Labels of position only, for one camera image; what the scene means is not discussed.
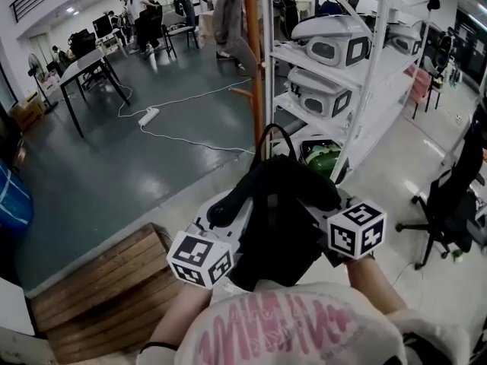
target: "ceiling light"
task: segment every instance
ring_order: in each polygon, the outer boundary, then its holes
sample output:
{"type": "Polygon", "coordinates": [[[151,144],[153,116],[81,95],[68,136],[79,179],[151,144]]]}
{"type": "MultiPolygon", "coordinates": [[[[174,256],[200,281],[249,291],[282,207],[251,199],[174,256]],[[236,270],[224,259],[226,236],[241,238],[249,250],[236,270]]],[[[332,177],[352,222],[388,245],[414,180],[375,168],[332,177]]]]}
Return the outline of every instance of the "ceiling light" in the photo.
{"type": "Polygon", "coordinates": [[[472,19],[474,22],[476,22],[481,28],[483,28],[485,31],[487,31],[487,27],[484,25],[484,23],[481,23],[477,19],[475,19],[472,15],[469,14],[470,19],[472,19]]]}
{"type": "Polygon", "coordinates": [[[483,14],[487,14],[487,8],[484,7],[481,4],[477,4],[477,7],[479,7],[479,10],[482,11],[483,14]]]}

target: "wooden crate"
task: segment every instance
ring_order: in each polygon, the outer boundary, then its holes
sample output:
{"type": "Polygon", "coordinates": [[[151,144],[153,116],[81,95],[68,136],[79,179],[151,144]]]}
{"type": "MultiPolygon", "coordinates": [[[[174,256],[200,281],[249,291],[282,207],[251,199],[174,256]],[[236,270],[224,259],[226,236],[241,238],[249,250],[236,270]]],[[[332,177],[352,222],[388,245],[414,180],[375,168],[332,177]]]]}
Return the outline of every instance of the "wooden crate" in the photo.
{"type": "Polygon", "coordinates": [[[141,347],[182,287],[147,224],[32,300],[56,359],[73,363],[141,347]]]}

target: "white table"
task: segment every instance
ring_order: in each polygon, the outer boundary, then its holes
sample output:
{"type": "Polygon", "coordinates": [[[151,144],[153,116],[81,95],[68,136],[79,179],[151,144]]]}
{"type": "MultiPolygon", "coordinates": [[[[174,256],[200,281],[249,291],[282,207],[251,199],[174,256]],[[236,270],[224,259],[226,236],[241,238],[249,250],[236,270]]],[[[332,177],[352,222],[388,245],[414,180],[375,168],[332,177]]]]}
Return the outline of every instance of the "white table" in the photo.
{"type": "Polygon", "coordinates": [[[88,71],[94,71],[97,68],[100,68],[102,70],[102,72],[107,76],[108,80],[115,88],[116,92],[127,103],[127,106],[130,106],[129,100],[126,98],[125,94],[123,94],[119,85],[115,82],[115,80],[113,80],[112,75],[116,78],[117,81],[119,80],[119,78],[116,76],[115,71],[113,70],[112,65],[108,62],[107,57],[100,49],[90,51],[85,56],[77,59],[65,70],[64,74],[61,77],[61,81],[59,82],[59,86],[61,87],[61,92],[64,96],[66,106],[68,106],[69,114],[71,115],[73,123],[75,124],[76,129],[78,130],[79,135],[82,138],[84,138],[83,132],[81,131],[81,127],[79,126],[78,120],[76,119],[75,112],[73,111],[71,103],[69,102],[69,97],[66,92],[66,85],[68,85],[73,80],[76,80],[79,91],[83,96],[83,100],[86,102],[86,97],[84,96],[83,88],[81,87],[78,77],[84,73],[87,73],[88,71]]]}

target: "orange wooden post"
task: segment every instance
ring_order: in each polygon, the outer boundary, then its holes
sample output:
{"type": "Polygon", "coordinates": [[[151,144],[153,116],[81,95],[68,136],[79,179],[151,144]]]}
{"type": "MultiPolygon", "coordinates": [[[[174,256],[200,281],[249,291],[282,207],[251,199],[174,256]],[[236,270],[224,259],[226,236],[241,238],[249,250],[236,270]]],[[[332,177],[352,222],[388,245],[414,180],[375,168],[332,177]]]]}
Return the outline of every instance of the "orange wooden post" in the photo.
{"type": "Polygon", "coordinates": [[[260,72],[260,43],[259,43],[259,18],[257,16],[257,0],[245,0],[245,12],[247,15],[247,35],[249,46],[259,64],[256,77],[252,78],[252,100],[250,107],[253,114],[253,140],[255,145],[259,143],[263,133],[263,92],[260,72]]]}

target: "metal shelving unit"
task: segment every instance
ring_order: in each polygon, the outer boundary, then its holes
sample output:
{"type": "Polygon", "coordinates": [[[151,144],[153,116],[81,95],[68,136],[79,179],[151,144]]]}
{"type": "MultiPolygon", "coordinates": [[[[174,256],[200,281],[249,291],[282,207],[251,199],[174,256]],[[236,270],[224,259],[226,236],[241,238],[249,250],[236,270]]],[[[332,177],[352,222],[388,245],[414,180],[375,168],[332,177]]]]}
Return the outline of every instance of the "metal shelving unit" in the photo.
{"type": "MultiPolygon", "coordinates": [[[[324,65],[309,58],[302,46],[293,42],[279,43],[274,41],[272,0],[263,1],[264,24],[264,60],[266,73],[266,124],[273,122],[275,108],[279,106],[285,111],[307,123],[305,127],[291,136],[295,148],[303,140],[332,139],[342,145],[342,152],[336,162],[331,180],[336,182],[345,163],[349,160],[349,175],[396,120],[406,105],[407,97],[414,82],[417,69],[413,77],[404,71],[413,63],[420,61],[425,48],[425,37],[422,48],[415,56],[407,56],[391,46],[384,47],[387,21],[394,12],[405,12],[419,19],[427,21],[426,33],[429,27],[429,14],[416,7],[409,7],[401,0],[377,0],[377,19],[374,31],[371,33],[371,52],[368,60],[359,62],[348,68],[340,69],[324,65]],[[297,105],[287,92],[275,95],[274,67],[275,60],[282,60],[316,75],[331,80],[352,90],[352,101],[349,109],[354,109],[353,120],[349,123],[348,113],[339,114],[333,119],[324,119],[307,112],[297,105]]],[[[349,14],[358,21],[361,18],[345,2],[337,0],[345,7],[349,14]]],[[[286,146],[279,139],[268,141],[268,155],[287,152],[286,146]]]]}

